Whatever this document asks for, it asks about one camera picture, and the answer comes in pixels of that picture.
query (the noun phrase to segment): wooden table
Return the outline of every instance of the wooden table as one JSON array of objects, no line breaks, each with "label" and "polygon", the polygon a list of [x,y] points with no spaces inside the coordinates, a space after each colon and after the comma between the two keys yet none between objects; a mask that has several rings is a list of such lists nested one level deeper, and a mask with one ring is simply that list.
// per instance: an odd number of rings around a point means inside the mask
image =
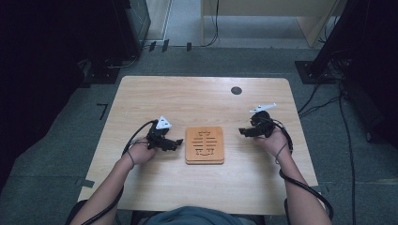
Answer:
[{"label": "wooden table", "polygon": [[201,40],[205,44],[205,16],[284,16],[297,17],[307,43],[313,47],[331,16],[340,16],[347,0],[202,0]]},{"label": "wooden table", "polygon": [[[234,95],[231,88],[242,89]],[[120,158],[130,136],[161,115],[173,125],[166,138],[184,139],[173,152],[160,151],[136,166],[125,183],[120,209],[168,211],[194,205],[231,214],[284,214],[285,189],[279,165],[251,138],[249,110],[277,103],[271,118],[285,124],[294,143],[293,157],[310,186],[317,186],[290,86],[285,79],[214,77],[124,77],[99,140],[79,200],[88,199]],[[222,127],[223,165],[187,165],[185,131],[189,127]],[[149,126],[138,136],[145,136]]]}]

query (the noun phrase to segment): electronic device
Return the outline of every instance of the electronic device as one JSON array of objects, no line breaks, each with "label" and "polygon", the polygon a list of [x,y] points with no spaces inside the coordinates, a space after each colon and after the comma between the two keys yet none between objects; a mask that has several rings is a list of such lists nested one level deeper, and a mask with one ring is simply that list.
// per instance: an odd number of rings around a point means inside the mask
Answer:
[{"label": "electronic device", "polygon": [[293,142],[290,135],[287,133],[284,125],[278,120],[274,120],[269,116],[266,109],[275,107],[276,103],[270,105],[260,105],[256,109],[251,110],[250,113],[254,113],[251,119],[252,127],[249,128],[239,128],[241,135],[245,137],[258,137],[264,135],[266,138],[271,136],[274,128],[279,128],[287,139],[289,149],[293,151]]},{"label": "electronic device", "polygon": [[148,140],[147,148],[159,147],[162,151],[175,151],[182,144],[183,139],[172,141],[164,137],[171,126],[164,116],[161,116],[159,120],[155,120],[146,134],[146,139]]},{"label": "electronic device", "polygon": [[150,26],[145,0],[70,0],[61,18],[91,68],[85,83],[115,83],[123,61],[135,61]]}]

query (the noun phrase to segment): wooden puzzle board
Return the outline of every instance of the wooden puzzle board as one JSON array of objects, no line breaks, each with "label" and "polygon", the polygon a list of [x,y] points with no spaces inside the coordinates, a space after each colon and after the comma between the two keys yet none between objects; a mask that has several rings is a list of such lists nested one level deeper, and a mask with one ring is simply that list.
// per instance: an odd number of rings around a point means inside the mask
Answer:
[{"label": "wooden puzzle board", "polygon": [[223,164],[221,127],[188,127],[185,148],[187,164]]}]

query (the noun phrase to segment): wrist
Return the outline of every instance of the wrist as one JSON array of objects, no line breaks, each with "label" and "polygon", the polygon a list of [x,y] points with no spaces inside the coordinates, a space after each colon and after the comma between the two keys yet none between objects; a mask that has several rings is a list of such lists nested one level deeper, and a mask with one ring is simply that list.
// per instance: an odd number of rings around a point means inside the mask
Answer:
[{"label": "wrist", "polygon": [[129,170],[132,170],[132,168],[134,168],[135,166],[135,162],[131,159],[129,152],[126,152],[117,163],[120,164],[120,166],[122,166],[123,168]]},{"label": "wrist", "polygon": [[286,161],[292,160],[292,154],[290,152],[289,147],[286,145],[280,150],[280,152],[275,156],[275,161],[277,164],[283,164]]}]

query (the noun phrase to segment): hand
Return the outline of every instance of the hand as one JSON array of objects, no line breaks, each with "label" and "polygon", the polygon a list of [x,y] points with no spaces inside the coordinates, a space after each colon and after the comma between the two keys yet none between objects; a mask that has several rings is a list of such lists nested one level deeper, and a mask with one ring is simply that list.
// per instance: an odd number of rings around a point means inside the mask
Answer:
[{"label": "hand", "polygon": [[130,149],[132,159],[134,160],[134,165],[144,164],[149,161],[158,152],[158,148],[147,149],[147,139],[144,138],[137,143],[135,143]]},{"label": "hand", "polygon": [[274,157],[278,155],[278,152],[281,150],[281,148],[285,145],[283,148],[288,150],[287,146],[287,139],[282,133],[282,131],[279,128],[274,128],[272,131],[272,134],[268,137],[254,137],[253,138],[257,143],[259,143],[265,150],[267,150],[269,153],[271,153]]}]

